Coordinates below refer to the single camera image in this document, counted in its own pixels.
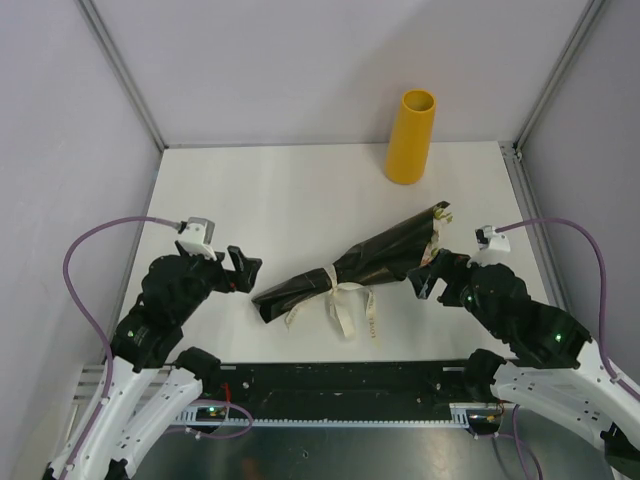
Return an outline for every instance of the yellow cylinder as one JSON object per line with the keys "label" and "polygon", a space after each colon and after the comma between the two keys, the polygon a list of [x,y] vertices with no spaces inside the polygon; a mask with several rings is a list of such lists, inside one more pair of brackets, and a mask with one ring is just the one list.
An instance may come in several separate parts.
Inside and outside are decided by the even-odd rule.
{"label": "yellow cylinder", "polygon": [[389,180],[408,185],[422,177],[427,163],[436,98],[425,90],[402,96],[391,132],[385,173]]}

